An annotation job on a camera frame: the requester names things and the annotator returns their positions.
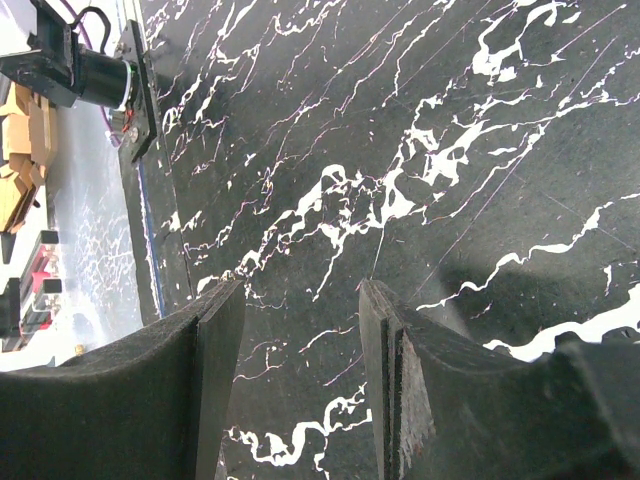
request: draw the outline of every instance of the cardboard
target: cardboard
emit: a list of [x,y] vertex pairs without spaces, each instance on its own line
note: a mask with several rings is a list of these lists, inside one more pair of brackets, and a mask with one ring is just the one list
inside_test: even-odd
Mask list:
[[44,185],[44,178],[40,174],[40,169],[37,165],[31,165],[31,171],[29,172],[29,179],[31,183],[36,187],[40,188]]
[[22,171],[22,165],[24,162],[31,162],[31,156],[23,153],[12,153],[9,155],[9,168],[14,172],[20,173]]
[[8,163],[0,167],[0,178],[8,177],[9,175],[13,175],[13,173],[14,171],[11,169]]
[[16,173],[0,178],[0,230],[8,231],[27,189]]
[[26,160],[22,162],[22,168],[20,169],[20,173],[18,176],[20,180],[24,182],[27,188],[33,187],[33,180],[31,180],[31,169],[33,168],[33,163],[31,160]]
[[41,97],[41,107],[35,101],[29,105],[31,160],[49,167],[58,153],[58,122],[49,100]]
[[9,160],[13,153],[31,155],[29,117],[8,115],[2,121],[2,156]]
[[30,101],[31,91],[22,85],[11,82],[7,103],[0,107],[0,117],[4,117],[6,115],[29,115]]

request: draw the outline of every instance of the black marble surface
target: black marble surface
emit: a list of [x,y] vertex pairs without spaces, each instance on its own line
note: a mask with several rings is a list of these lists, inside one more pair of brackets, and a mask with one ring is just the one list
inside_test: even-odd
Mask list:
[[523,360],[637,329],[638,2],[141,4],[162,310],[247,285],[229,479],[375,478],[362,278]]

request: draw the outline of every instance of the screw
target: screw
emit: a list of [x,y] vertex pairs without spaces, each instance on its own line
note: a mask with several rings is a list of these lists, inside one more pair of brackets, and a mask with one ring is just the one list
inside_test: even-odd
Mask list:
[[129,132],[129,138],[133,143],[136,143],[138,141],[138,138],[140,138],[138,127],[133,127],[131,130],[129,130]]

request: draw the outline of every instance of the black bracket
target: black bracket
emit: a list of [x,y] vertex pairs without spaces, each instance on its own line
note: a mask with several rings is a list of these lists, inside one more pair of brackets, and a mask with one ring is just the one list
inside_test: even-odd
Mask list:
[[127,103],[126,120],[123,125],[121,160],[135,162],[142,157],[151,142],[157,137],[153,93],[149,78],[149,64],[144,54],[140,25],[129,20],[116,47],[115,58],[129,62],[132,75],[132,95]]

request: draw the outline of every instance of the white surface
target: white surface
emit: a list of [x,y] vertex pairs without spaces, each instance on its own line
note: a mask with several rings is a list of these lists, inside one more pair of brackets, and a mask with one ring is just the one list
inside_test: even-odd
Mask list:
[[36,8],[29,0],[0,0],[0,55],[26,52],[36,30]]

